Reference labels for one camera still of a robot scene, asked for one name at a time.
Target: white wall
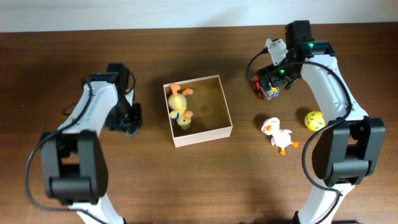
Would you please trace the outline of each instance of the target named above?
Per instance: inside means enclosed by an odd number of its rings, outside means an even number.
[[[0,0],[0,32],[398,21],[398,0]]]

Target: duck's orange feet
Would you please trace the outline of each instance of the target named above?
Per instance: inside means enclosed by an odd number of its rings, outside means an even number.
[[[191,95],[192,93],[193,93],[193,90],[191,88],[186,88],[186,89],[184,89],[184,91],[182,91],[183,96]]]
[[[179,91],[179,89],[181,89],[181,87],[177,84],[171,84],[170,89],[172,89],[173,96],[177,96],[178,95],[177,91]]]

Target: cardboard box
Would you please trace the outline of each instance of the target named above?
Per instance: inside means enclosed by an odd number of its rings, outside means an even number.
[[[187,110],[193,112],[191,126],[187,131],[182,130],[169,116],[171,110],[167,99],[172,94],[170,84],[164,85],[163,88],[175,147],[227,138],[231,135],[233,126],[219,75],[175,82],[181,86],[179,93],[186,88],[193,89],[193,94],[186,96]]]

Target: wooden table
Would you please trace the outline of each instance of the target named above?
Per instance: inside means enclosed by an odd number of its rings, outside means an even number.
[[[332,44],[352,94],[370,116],[383,118],[387,130],[374,175],[346,197],[335,220],[395,223],[398,24],[313,25],[312,32]],[[302,80],[274,100],[257,99],[244,72],[267,38],[284,38],[284,27],[0,34],[0,223],[82,223],[75,213],[34,208],[23,173],[42,132],[55,130],[66,119],[61,110],[79,99],[80,79],[104,72],[108,62],[123,62],[134,72],[143,111],[137,136],[106,129],[100,136],[108,195],[128,223],[291,219],[312,187],[300,158],[312,134],[303,126],[305,113],[318,106]],[[257,59],[252,72],[270,62],[269,56]],[[162,85],[215,74],[229,105],[231,137],[174,148]],[[271,116],[300,142],[285,157],[259,130]],[[38,156],[30,184],[41,202],[58,205],[44,194]]]

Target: toy duck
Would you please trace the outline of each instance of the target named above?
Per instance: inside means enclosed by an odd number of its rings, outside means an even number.
[[[293,145],[293,147],[298,147],[299,143],[292,142],[292,139],[290,137],[290,133],[292,133],[292,131],[288,129],[279,129],[279,124],[280,121],[278,118],[267,119],[262,125],[261,131],[268,136],[272,135],[271,144],[273,146],[280,147],[279,154],[281,156],[284,156],[286,155],[285,147],[290,144]]]
[[[172,94],[167,100],[169,107],[173,110],[170,112],[170,118],[176,121],[183,130],[187,130],[190,127],[193,113],[192,111],[187,111],[187,99],[185,99],[185,96],[191,95],[193,90],[187,88],[182,93],[178,93],[177,91],[181,87],[177,84],[171,84],[170,89],[172,90]]]

